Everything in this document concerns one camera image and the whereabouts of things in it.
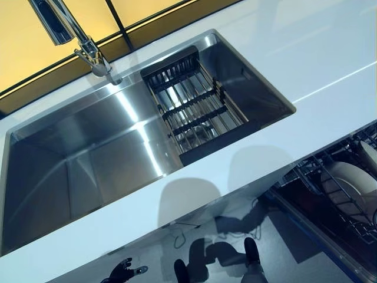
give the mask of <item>leg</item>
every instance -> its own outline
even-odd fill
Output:
[[[243,276],[241,283],[268,283],[260,265],[258,248],[255,241],[252,238],[246,238],[244,247],[247,259],[247,272]]]

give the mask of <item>faucet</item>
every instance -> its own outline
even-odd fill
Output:
[[[81,50],[75,49],[74,52],[90,65],[93,74],[106,77],[114,85],[121,82],[121,79],[112,77],[110,63],[82,30],[63,0],[29,0],[29,3],[55,45],[65,44],[76,37]]]

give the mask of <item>yellow wall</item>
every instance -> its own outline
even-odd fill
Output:
[[[118,31],[105,0],[64,0],[83,30],[95,41]],[[125,26],[178,0],[113,0]],[[27,0],[0,0],[0,91],[63,59],[77,40],[55,46]]]

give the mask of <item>faucet handle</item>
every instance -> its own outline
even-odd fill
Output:
[[[91,67],[93,67],[93,63],[88,59],[86,54],[84,54],[81,50],[75,49],[75,54],[83,59],[86,63],[88,63]]]

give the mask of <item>stainless steel sink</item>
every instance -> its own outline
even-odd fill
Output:
[[[253,123],[248,130],[230,129],[236,134],[228,142],[208,143],[211,152],[295,111],[214,31],[140,64],[120,85],[101,87],[8,132],[1,172],[2,254],[183,167],[182,147],[172,138],[140,70],[191,45],[245,121]]]

